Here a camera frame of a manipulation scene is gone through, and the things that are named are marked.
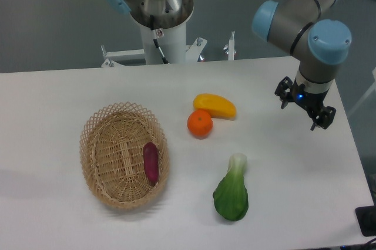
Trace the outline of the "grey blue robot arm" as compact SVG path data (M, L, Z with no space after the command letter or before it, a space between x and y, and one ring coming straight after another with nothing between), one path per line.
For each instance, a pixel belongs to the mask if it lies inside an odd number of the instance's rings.
M199 47L186 46L186 23L193 0L106 0L118 13L138 24L145 61L149 65L196 63ZM321 19L338 0L264 2L251 28L263 41L285 51L300 64L294 79L285 77L275 94L282 106L295 103L304 109L313 127L328 128L336 113L324 99L351 45L350 30L340 21Z

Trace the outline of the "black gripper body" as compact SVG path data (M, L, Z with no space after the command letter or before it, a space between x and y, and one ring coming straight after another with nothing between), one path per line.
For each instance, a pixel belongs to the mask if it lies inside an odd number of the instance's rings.
M297 75L290 90L293 102L309 115L330 114L331 109L324 106L324 99L331 87L331 82L316 83Z

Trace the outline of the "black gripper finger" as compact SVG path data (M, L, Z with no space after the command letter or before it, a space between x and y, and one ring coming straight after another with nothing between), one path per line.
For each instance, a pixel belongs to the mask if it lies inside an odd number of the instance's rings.
M334 121L335 114L336 109L334 107L322 106L318 113L315 113L311 118L313 124L310 130L314 130L316 127L319 127L324 130L328 129Z
M292 89L293 82L289 77L286 76L279 82L274 94L281 101L281 109L284 109L289 103L292 103L294 101L294 97L291 93Z

